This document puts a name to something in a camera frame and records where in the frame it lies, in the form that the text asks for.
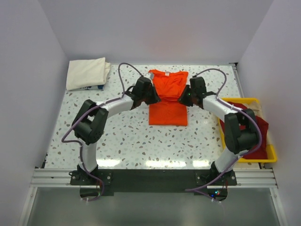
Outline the orange t shirt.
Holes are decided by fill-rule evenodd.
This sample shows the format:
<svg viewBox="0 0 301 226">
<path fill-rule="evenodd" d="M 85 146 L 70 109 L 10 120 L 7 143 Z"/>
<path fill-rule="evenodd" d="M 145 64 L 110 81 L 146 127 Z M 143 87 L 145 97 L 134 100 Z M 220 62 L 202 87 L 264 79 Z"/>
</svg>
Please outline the orange t shirt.
<svg viewBox="0 0 301 226">
<path fill-rule="evenodd" d="M 187 107 L 178 102 L 186 86 L 189 73 L 149 70 L 160 102 L 149 105 L 149 124 L 160 126 L 187 126 Z"/>
</svg>

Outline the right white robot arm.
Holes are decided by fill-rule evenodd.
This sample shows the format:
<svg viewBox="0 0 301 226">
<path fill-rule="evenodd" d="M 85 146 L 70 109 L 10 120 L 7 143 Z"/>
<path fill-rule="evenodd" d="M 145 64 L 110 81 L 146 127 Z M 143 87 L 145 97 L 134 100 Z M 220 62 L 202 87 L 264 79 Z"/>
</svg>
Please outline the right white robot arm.
<svg viewBox="0 0 301 226">
<path fill-rule="evenodd" d="M 242 156 L 261 146 L 262 135 L 254 111 L 230 105 L 216 93 L 208 92 L 202 77 L 190 78 L 190 84 L 184 88 L 178 102 L 185 106 L 197 105 L 213 113 L 224 124 L 225 148 L 210 168 L 209 178 L 213 184 L 224 182 L 226 173 Z"/>
</svg>

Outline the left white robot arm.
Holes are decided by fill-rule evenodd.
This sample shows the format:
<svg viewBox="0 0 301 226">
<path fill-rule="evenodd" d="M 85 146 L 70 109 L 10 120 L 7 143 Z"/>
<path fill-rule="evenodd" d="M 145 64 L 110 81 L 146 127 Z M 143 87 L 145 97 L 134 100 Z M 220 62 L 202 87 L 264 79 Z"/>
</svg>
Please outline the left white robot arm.
<svg viewBox="0 0 301 226">
<path fill-rule="evenodd" d="M 72 130 L 81 142 L 79 167 L 83 171 L 80 178 L 87 185 L 97 181 L 96 143 L 103 135 L 107 119 L 133 110 L 143 102 L 147 105 L 160 102 L 155 86 L 151 79 L 146 77 L 140 77 L 122 97 L 105 102 L 94 102 L 88 99 L 83 103 L 72 123 Z"/>
</svg>

